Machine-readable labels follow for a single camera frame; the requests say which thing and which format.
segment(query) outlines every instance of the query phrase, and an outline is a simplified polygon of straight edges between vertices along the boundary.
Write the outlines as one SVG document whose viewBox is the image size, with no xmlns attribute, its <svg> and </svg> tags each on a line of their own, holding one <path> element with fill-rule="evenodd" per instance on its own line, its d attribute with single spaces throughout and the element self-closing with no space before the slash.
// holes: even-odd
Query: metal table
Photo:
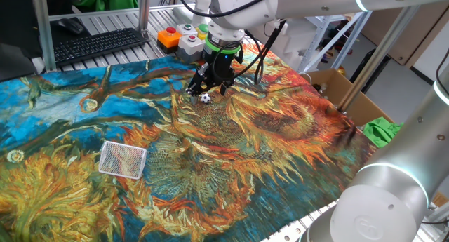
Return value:
<svg viewBox="0 0 449 242">
<path fill-rule="evenodd" d="M 128 62 L 137 62 L 142 60 L 151 60 L 167 56 L 157 47 L 157 32 L 167 27 L 175 27 L 178 24 L 185 23 L 173 15 L 173 8 L 177 6 L 160 6 L 149 9 L 148 31 L 149 41 L 142 46 L 136 46 L 115 53 L 106 54 L 93 59 L 83 60 L 61 68 L 57 71 L 69 71 L 74 69 L 86 69 L 92 67 L 106 67 L 107 65 L 123 64 Z M 102 11 L 94 13 L 81 13 L 69 15 L 50 16 L 50 21 L 61 18 L 78 18 L 92 34 L 114 31 L 122 28 L 138 27 L 139 9 L 129 9 L 120 11 Z M 43 66 L 43 60 L 34 59 L 33 63 L 39 69 Z"/>
</svg>

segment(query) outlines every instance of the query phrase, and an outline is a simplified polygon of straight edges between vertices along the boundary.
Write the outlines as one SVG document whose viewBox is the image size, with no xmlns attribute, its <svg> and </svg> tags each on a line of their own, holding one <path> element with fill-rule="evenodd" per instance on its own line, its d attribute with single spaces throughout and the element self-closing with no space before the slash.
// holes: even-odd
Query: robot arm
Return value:
<svg viewBox="0 0 449 242">
<path fill-rule="evenodd" d="M 219 17 L 212 17 L 209 24 L 208 39 L 215 48 L 215 56 L 210 50 L 210 59 L 220 57 L 216 57 L 221 52 L 218 48 L 240 41 L 244 35 L 241 29 L 271 20 L 373 11 L 444 0 L 261 0 L 231 15 L 219 14 L 252 1 L 212 0 L 210 12 Z M 206 62 L 210 69 L 213 62 L 207 58 Z M 227 69 L 230 61 L 223 60 L 220 64 Z M 201 74 L 195 76 L 199 82 L 192 81 L 189 88 L 201 83 L 204 77 L 215 80 L 214 75 L 208 73 L 207 67 L 203 68 Z M 449 87 L 449 67 L 441 79 L 442 84 Z M 449 95 L 435 83 L 393 141 L 360 169 L 338 204 L 322 214 L 300 242 L 412 241 L 430 199 L 449 174 L 448 118 Z"/>
<path fill-rule="evenodd" d="M 211 13 L 224 13 L 253 0 L 212 0 Z M 250 8 L 213 18 L 227 29 L 248 29 L 274 19 L 336 15 L 428 4 L 444 0 L 264 0 Z"/>
</svg>

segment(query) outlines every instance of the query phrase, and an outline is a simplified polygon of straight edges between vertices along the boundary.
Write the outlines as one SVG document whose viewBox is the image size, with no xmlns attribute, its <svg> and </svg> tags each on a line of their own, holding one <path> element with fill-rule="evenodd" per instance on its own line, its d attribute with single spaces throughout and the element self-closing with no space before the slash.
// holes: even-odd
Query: colorful tapestry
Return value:
<svg viewBox="0 0 449 242">
<path fill-rule="evenodd" d="M 329 204 L 375 147 L 265 64 L 260 85 L 244 75 L 209 104 L 172 57 L 0 83 L 0 223 L 25 242 L 261 241 Z M 98 172 L 106 140 L 147 150 L 140 180 Z"/>
</svg>

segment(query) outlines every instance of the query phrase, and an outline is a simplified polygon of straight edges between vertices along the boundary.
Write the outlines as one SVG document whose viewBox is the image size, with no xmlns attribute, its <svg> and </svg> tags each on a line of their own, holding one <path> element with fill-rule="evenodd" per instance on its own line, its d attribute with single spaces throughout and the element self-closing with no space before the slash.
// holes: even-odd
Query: soccer ball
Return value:
<svg viewBox="0 0 449 242">
<path fill-rule="evenodd" d="M 201 101 L 204 103 L 209 103 L 210 102 L 210 95 L 207 93 L 204 93 L 201 95 Z"/>
</svg>

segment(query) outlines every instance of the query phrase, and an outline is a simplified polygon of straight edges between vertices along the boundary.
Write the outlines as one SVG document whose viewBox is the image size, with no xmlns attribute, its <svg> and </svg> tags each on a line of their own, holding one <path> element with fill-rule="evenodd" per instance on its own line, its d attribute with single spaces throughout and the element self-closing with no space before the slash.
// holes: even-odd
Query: keyboard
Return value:
<svg viewBox="0 0 449 242">
<path fill-rule="evenodd" d="M 133 28 L 125 28 L 60 42 L 53 48 L 56 65 L 60 67 L 144 43 L 145 39 L 138 31 Z"/>
</svg>

